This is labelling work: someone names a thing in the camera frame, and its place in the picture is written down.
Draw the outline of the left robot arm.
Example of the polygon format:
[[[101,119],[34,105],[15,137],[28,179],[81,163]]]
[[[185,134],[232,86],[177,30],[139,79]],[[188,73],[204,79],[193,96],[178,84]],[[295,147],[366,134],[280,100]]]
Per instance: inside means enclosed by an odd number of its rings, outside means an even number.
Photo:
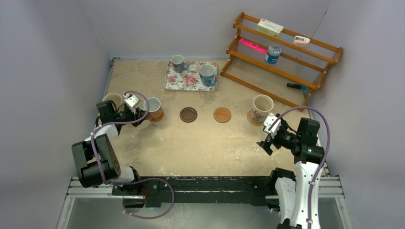
[[[131,124],[137,127],[149,113],[140,108],[132,109],[128,105],[119,111],[111,100],[96,106],[101,124],[87,139],[72,145],[79,181],[84,188],[101,184],[124,185],[130,195],[137,195],[142,190],[139,174],[135,168],[119,164],[111,142],[119,136],[122,126]]]

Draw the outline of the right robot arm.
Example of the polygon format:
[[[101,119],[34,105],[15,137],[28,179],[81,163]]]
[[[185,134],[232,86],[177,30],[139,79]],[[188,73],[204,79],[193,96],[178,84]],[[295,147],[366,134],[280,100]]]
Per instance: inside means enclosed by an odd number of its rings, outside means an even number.
[[[321,161],[325,155],[323,147],[317,145],[319,122],[301,118],[298,130],[289,132],[284,119],[268,115],[263,122],[267,133],[258,145],[268,155],[276,149],[285,148],[294,156],[295,171],[276,168],[268,181],[269,190],[278,195],[280,223],[279,229],[319,229],[319,185]]]

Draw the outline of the dark wooden coaster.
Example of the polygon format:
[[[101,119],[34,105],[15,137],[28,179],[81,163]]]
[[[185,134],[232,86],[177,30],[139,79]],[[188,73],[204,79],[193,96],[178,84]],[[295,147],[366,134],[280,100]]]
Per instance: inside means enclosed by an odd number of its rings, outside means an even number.
[[[180,119],[186,123],[195,121],[197,116],[197,111],[192,107],[185,107],[180,111]]]

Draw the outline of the light wooden coaster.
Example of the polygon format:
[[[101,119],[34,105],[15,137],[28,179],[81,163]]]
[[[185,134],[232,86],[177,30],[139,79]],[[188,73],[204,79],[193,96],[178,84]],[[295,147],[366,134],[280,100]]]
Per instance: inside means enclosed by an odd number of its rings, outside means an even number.
[[[147,119],[150,122],[159,122],[163,119],[163,117],[164,117],[164,111],[163,111],[163,109],[160,108],[154,112],[149,112]]]

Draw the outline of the beige mug with pattern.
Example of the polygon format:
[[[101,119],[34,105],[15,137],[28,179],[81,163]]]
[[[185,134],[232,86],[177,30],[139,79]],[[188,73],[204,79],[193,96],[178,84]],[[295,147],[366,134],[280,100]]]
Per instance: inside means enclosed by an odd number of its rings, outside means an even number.
[[[104,101],[112,101],[115,105],[115,108],[118,109],[120,105],[122,105],[123,103],[123,97],[122,95],[118,94],[118,93],[109,93],[106,96],[104,96],[104,98],[102,99],[102,102]]]

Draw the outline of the tall beige mug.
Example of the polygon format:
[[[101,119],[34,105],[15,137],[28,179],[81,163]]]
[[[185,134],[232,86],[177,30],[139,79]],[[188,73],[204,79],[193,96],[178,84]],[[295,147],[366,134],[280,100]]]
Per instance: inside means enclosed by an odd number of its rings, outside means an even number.
[[[253,99],[253,105],[252,105],[251,109],[254,109],[254,110],[257,110],[258,112],[269,115],[269,113],[271,112],[273,107],[274,107],[274,102],[273,102],[272,98],[270,98],[267,95],[260,94],[260,95],[257,95]]]

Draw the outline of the orange coaster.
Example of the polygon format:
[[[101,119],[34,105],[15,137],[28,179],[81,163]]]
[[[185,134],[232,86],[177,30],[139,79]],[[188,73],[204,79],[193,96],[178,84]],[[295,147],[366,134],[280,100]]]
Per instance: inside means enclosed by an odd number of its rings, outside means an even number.
[[[219,123],[226,123],[231,119],[232,114],[228,108],[219,107],[219,108],[215,109],[215,111],[213,113],[213,117]]]

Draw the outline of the blue mug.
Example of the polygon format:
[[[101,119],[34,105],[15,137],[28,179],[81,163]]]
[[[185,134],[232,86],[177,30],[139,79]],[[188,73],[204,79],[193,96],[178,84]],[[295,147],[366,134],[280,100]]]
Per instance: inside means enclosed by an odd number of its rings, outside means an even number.
[[[199,69],[199,75],[203,85],[205,86],[215,86],[215,72],[216,69],[210,64],[204,64]]]

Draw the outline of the woven rattan coaster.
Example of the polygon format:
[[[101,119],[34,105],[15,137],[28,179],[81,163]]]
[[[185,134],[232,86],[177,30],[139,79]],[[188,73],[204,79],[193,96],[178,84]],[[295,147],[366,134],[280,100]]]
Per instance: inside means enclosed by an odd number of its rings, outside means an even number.
[[[267,114],[263,114],[254,109],[249,110],[247,113],[247,120],[252,125],[260,126],[266,118]]]

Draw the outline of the pink mug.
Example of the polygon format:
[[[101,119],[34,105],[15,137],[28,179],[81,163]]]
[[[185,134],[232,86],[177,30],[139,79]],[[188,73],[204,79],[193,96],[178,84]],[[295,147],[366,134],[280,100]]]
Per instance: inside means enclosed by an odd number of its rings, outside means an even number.
[[[162,109],[161,101],[156,97],[148,98],[147,101],[144,102],[143,107],[144,107],[145,111],[147,110],[147,105],[148,104],[149,104],[148,113],[149,112],[154,112],[154,111],[156,111],[156,110],[158,110],[160,108]]]

